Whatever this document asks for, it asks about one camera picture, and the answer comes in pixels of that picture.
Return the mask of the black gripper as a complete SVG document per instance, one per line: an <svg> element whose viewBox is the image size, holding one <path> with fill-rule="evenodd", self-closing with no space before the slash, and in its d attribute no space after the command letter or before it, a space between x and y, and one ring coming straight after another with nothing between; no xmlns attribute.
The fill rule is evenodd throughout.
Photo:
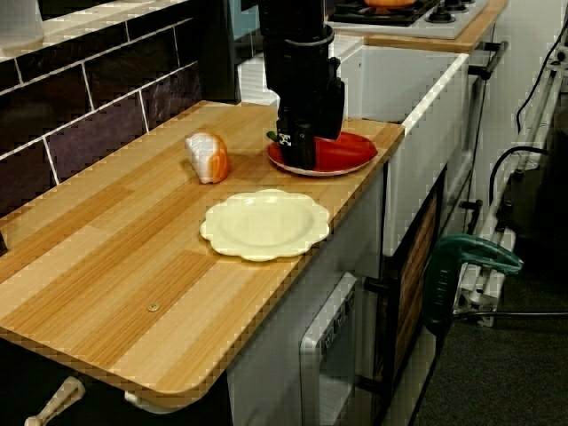
<svg viewBox="0 0 568 426"><path fill-rule="evenodd" d="M268 88L280 98L277 142L285 165L312 170L315 135L337 139L342 128L345 84L338 76L341 60L328 56L333 33L306 40L264 34Z"/></svg>

